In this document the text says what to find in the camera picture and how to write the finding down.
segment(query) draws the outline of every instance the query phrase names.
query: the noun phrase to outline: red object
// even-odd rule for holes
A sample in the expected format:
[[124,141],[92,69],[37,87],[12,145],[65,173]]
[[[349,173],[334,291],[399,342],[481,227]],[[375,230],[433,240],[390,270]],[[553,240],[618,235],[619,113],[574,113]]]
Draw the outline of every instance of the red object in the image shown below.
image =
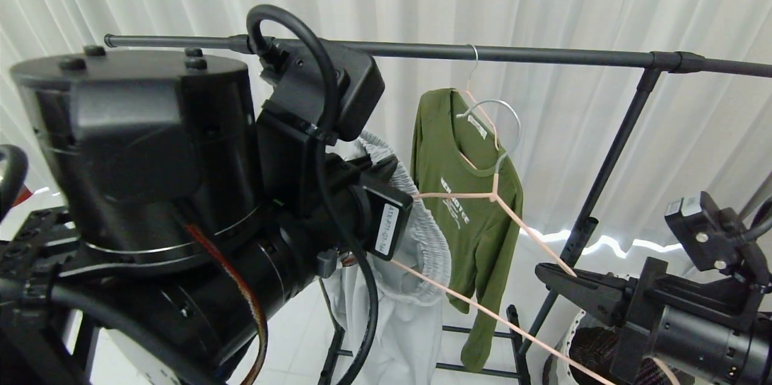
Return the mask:
[[29,189],[27,189],[27,186],[23,186],[22,191],[19,192],[19,196],[16,198],[16,201],[13,202],[13,206],[16,207],[17,205],[23,203],[24,201],[27,201],[27,198],[30,198],[33,193],[30,192]]

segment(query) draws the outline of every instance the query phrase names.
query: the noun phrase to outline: long-sleeved shirt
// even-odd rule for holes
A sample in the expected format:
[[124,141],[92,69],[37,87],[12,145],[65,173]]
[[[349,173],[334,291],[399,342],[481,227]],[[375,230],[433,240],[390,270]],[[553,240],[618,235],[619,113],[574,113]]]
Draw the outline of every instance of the long-sleeved shirt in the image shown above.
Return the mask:
[[[422,193],[490,192],[499,150],[493,134],[474,118],[456,118],[467,109],[461,95],[452,89],[429,91],[421,97],[413,135],[411,176]],[[471,160],[472,168],[463,156]],[[499,170],[499,196],[516,214],[523,211],[523,187],[511,160]],[[519,226],[499,204],[489,200],[427,198],[445,235],[452,257],[450,288],[477,300],[492,311],[501,308],[502,294],[510,274]],[[462,313],[469,306],[452,297]],[[461,350],[461,362],[479,371],[490,355],[496,320],[478,313],[469,338]]]

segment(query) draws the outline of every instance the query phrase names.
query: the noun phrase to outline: metal hook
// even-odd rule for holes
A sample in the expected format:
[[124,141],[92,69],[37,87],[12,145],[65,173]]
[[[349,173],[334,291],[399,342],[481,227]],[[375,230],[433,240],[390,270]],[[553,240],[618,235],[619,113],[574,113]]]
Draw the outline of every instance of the metal hook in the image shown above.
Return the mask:
[[472,71],[469,71],[469,79],[466,80],[466,82],[468,83],[468,82],[472,81],[472,74],[475,73],[475,70],[477,69],[477,66],[480,64],[480,54],[477,52],[477,47],[475,47],[474,44],[467,44],[467,46],[471,46],[472,49],[474,49],[474,52],[475,52],[475,66],[472,68]]
[[[472,110],[474,110],[475,107],[478,107],[480,104],[485,104],[485,103],[503,104],[505,107],[507,107],[510,110],[510,112],[512,112],[512,115],[515,116],[515,121],[517,121],[517,138],[515,139],[515,146],[514,146],[514,148],[517,148],[517,146],[520,143],[520,135],[523,132],[523,124],[520,123],[520,117],[517,115],[517,112],[512,108],[512,106],[510,106],[510,104],[508,102],[501,101],[501,100],[495,100],[495,99],[478,101],[474,105],[470,106],[469,109],[466,110],[466,112],[459,113],[455,117],[456,118],[465,118],[466,116],[469,116],[470,113],[472,113]],[[497,173],[497,174],[499,173],[499,167],[501,167],[501,162],[504,160],[505,157],[509,156],[509,154],[510,154],[510,151],[505,148],[504,149],[504,154],[502,154],[499,157],[499,159],[496,160],[496,170],[495,170],[495,173]]]

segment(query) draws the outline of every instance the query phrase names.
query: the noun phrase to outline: hanger bar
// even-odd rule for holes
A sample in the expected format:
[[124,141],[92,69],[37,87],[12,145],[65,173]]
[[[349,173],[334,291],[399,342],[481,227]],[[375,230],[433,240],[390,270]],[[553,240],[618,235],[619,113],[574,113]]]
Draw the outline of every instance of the hanger bar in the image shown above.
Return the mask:
[[[297,39],[273,39],[279,46],[299,47]],[[108,47],[198,47],[231,49],[252,53],[248,36],[104,36]],[[466,44],[421,44],[412,42],[335,41],[374,57],[403,57],[439,60],[475,60]],[[619,52],[610,50],[537,49],[530,47],[476,46],[479,60],[512,63],[555,63],[565,65],[658,68],[668,72],[723,72],[772,77],[772,65],[733,60],[714,60],[688,52]]]

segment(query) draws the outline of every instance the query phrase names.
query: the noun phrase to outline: brown wire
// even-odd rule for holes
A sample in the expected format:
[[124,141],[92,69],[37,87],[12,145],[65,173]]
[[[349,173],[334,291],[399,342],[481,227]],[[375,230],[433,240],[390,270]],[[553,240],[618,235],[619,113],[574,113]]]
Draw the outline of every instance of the brown wire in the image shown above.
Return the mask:
[[199,244],[201,244],[202,247],[204,247],[204,249],[207,250],[210,255],[212,255],[212,258],[214,258],[215,261],[217,261],[218,264],[223,267],[223,270],[236,283],[236,286],[239,288],[239,291],[249,305],[249,311],[251,311],[252,316],[257,324],[257,339],[259,342],[259,350],[257,352],[257,358],[255,359],[252,368],[249,369],[249,372],[242,380],[241,385],[252,385],[252,383],[255,382],[257,375],[260,373],[262,365],[265,363],[265,353],[268,351],[268,319],[265,318],[265,313],[262,311],[262,308],[260,308],[260,303],[257,302],[257,297],[252,292],[252,290],[249,289],[249,286],[246,284],[246,281],[244,281],[244,278],[242,278],[239,272],[237,272],[237,270],[235,270],[234,267],[228,262],[228,259],[226,259],[222,253],[220,253],[220,250],[218,250],[216,245],[212,243],[212,240],[207,239],[207,237],[204,235],[204,233],[202,233],[201,229],[195,225],[195,223],[185,225],[185,229],[187,229],[188,233],[191,234],[193,239],[198,241]]

